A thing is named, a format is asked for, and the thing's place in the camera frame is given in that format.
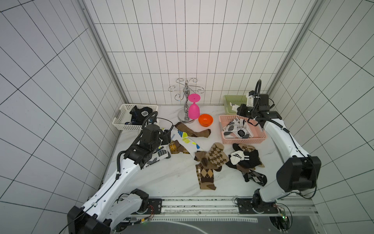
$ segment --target orange bowl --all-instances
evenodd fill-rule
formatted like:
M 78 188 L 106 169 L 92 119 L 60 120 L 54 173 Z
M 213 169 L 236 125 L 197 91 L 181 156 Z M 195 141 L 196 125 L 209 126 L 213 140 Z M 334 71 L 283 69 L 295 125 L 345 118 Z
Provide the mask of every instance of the orange bowl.
M 208 114 L 202 114 L 199 117 L 199 123 L 203 127 L 209 127 L 213 123 L 213 117 Z

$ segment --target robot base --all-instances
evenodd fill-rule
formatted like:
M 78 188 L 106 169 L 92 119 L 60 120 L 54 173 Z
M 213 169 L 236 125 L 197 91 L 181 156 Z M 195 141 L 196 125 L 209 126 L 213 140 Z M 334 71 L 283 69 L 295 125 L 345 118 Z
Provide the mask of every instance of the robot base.
M 267 203 L 261 200 L 260 190 L 257 189 L 253 198 L 239 198 L 237 205 L 240 214 L 278 214 L 275 202 Z

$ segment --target brown argyle sock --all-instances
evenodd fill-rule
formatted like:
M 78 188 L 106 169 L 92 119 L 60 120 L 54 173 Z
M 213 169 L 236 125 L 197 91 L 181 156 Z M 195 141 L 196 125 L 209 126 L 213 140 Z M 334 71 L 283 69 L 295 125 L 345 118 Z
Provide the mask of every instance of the brown argyle sock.
M 189 137 L 209 137 L 209 135 L 211 133 L 210 129 L 206 129 L 206 130 L 201 131 L 201 132 L 194 132 L 190 128 L 188 128 L 185 124 L 182 124 L 181 122 L 177 123 L 175 125 L 175 127 L 178 130 L 187 133 L 187 135 Z
M 201 163 L 197 164 L 195 167 L 200 189 L 215 190 L 216 187 L 214 186 L 213 170 L 204 169 Z
M 204 169 L 213 169 L 215 171 L 221 171 L 222 166 L 218 167 L 216 165 L 213 165 L 205 156 L 206 152 L 205 151 L 197 151 L 195 153 L 195 160 L 199 161 Z
M 177 140 L 170 142 L 169 148 L 171 154 L 179 154 L 180 152 L 190 154 Z
M 229 161 L 227 155 L 223 152 L 224 146 L 220 142 L 216 142 L 212 145 L 208 153 L 205 154 L 208 161 L 216 167 L 220 167 Z

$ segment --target pink wine glass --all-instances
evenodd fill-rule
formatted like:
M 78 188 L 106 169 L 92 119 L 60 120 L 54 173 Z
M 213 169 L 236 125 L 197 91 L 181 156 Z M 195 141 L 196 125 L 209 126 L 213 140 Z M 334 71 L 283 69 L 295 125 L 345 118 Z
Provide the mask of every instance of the pink wine glass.
M 196 105 L 196 102 L 200 101 L 200 95 L 198 94 L 190 94 L 188 96 L 188 100 L 193 102 L 193 104 L 188 109 L 188 117 L 191 119 L 198 119 L 200 117 L 200 108 Z

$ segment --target white sock in basket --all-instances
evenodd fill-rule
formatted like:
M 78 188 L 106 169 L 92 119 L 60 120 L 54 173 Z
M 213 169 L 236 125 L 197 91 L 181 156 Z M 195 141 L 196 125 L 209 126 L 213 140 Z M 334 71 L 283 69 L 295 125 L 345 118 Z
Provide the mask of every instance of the white sock in basket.
M 247 122 L 245 122 L 244 119 L 235 118 L 233 122 L 230 122 L 229 125 L 227 125 L 223 135 L 225 138 L 241 138 L 241 139 L 247 139 L 252 138 L 253 133 L 251 129 L 249 128 L 249 125 Z

